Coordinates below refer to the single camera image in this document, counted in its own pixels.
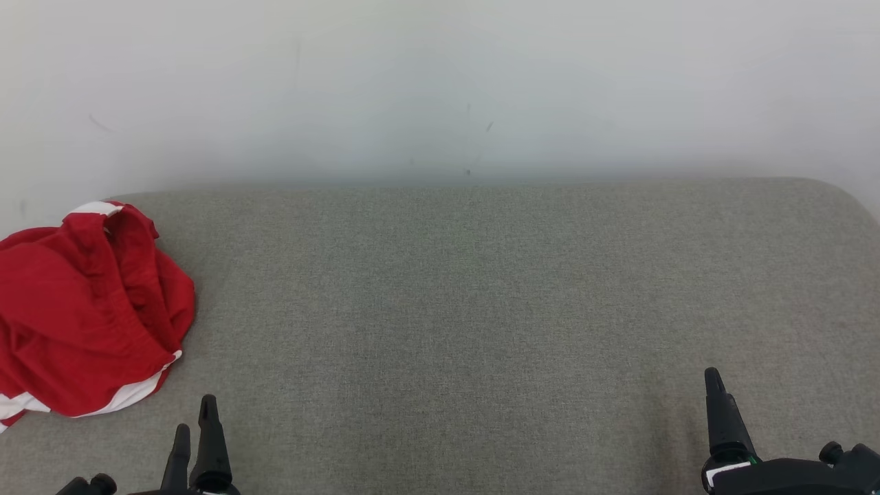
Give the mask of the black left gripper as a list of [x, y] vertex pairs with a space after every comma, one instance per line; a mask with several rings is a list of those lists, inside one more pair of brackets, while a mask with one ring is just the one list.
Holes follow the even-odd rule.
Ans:
[[188, 425], [178, 425], [172, 450], [164, 467], [162, 487], [153, 491], [134, 492], [130, 495], [240, 494], [232, 483], [232, 467], [230, 467], [226, 439], [218, 414], [217, 398], [214, 395], [204, 395], [201, 398], [198, 426], [200, 426], [198, 452], [195, 466], [190, 473], [189, 484], [190, 429]]

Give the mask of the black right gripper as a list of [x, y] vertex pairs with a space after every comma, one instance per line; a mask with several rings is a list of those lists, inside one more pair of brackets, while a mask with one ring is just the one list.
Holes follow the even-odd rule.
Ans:
[[710, 459], [701, 470], [707, 494], [877, 494], [878, 457], [831, 464], [804, 459], [758, 461], [736, 399], [717, 368], [704, 372]]

